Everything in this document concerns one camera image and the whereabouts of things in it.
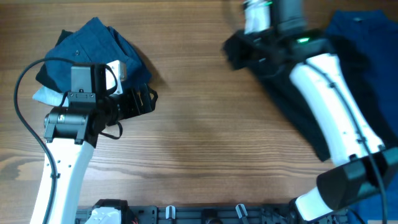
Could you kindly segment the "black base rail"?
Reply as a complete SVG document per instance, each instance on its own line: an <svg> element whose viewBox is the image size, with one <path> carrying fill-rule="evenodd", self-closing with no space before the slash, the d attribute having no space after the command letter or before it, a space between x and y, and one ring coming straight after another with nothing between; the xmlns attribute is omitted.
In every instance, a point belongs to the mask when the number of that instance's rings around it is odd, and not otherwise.
<svg viewBox="0 0 398 224"><path fill-rule="evenodd" d="M245 212L233 207L174 207L173 213L166 214L165 207L130 206L133 223L292 223L293 213L287 204L269 204L257 207L245 206Z"/></svg>

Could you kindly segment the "folded navy blue shorts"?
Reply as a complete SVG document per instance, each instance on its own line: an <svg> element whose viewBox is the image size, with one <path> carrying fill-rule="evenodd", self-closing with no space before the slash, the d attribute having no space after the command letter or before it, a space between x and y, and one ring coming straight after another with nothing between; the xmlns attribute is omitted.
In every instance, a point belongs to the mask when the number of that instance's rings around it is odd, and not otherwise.
<svg viewBox="0 0 398 224"><path fill-rule="evenodd" d="M116 29L106 27L97 17L73 32L45 56L66 58L77 63L107 64L120 60L127 67L127 78L122 82L123 88L138 88L152 78L151 72L135 48ZM48 75L55 81L61 93L71 89L69 63L47 61L44 64Z"/></svg>

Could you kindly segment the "blue polo shirt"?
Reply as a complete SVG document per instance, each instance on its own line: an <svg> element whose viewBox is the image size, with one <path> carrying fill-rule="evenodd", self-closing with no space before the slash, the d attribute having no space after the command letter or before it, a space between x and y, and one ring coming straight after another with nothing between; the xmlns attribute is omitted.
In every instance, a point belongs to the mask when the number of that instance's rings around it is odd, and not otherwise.
<svg viewBox="0 0 398 224"><path fill-rule="evenodd" d="M358 107L387 148L397 146L397 22L376 11L336 11L325 30Z"/></svg>

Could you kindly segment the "black polo shirt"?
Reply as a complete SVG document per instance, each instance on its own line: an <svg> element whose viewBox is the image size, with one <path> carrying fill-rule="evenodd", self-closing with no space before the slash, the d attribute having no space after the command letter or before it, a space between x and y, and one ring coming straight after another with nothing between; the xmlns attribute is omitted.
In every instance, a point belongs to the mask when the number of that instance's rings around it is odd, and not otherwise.
<svg viewBox="0 0 398 224"><path fill-rule="evenodd" d="M340 58L345 81L367 122L387 148L396 147L396 126L383 116L378 105L381 99L376 96L376 89L371 82L365 79L365 74L371 69L370 58L342 36L327 34L326 37ZM223 50L229 61L229 39L224 43ZM310 143L319 160L328 160L330 153L321 129L303 96L287 77L287 70L278 72L277 66L267 62L252 64L247 68L258 78L282 114Z"/></svg>

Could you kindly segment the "folded black garment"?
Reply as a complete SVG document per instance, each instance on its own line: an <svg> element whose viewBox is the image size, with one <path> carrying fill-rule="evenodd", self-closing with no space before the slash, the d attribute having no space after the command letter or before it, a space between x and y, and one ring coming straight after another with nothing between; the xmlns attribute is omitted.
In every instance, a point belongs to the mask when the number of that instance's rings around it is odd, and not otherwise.
<svg viewBox="0 0 398 224"><path fill-rule="evenodd" d="M63 42L64 39L66 39L69 35L72 35L72 34L73 34L73 32L70 32L67 30L62 30L55 46L58 46L61 42ZM53 91L61 93L61 90L57 87L57 84L55 83L55 81L48 75L47 68L46 68L45 64L43 64L41 66L38 74L36 74L35 79L40 84L42 84L44 87L47 87Z"/></svg>

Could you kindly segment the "folded white garment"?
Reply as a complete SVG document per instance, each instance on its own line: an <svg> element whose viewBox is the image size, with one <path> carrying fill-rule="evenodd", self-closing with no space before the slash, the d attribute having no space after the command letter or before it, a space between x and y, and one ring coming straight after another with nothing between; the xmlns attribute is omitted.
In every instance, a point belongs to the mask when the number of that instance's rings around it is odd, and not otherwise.
<svg viewBox="0 0 398 224"><path fill-rule="evenodd" d="M59 106L60 103L62 102L62 98L63 98L63 93L58 93L45 86L37 90L32 96L33 100L52 106Z"/></svg>

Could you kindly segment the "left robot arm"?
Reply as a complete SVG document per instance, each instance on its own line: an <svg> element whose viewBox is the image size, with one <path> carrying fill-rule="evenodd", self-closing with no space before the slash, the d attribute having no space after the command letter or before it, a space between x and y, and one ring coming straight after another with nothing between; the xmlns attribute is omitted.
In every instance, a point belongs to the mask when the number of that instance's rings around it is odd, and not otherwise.
<svg viewBox="0 0 398 224"><path fill-rule="evenodd" d="M74 223L80 190L98 138L108 126L154 111L156 91L147 84L121 94L117 78L107 88L105 64L75 64L68 105L45 117L45 158L31 223Z"/></svg>

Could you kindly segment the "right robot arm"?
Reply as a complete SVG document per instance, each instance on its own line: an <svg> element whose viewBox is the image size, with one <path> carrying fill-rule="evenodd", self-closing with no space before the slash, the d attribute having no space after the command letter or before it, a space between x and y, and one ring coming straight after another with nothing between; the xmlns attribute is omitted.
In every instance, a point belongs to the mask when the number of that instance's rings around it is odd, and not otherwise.
<svg viewBox="0 0 398 224"><path fill-rule="evenodd" d="M245 27L224 45L230 62L286 96L282 112L306 138L324 143L334 165L292 201L292 220L312 223L379 195L387 223L397 149L386 147L363 116L329 38L306 28L301 1L245 1L243 11Z"/></svg>

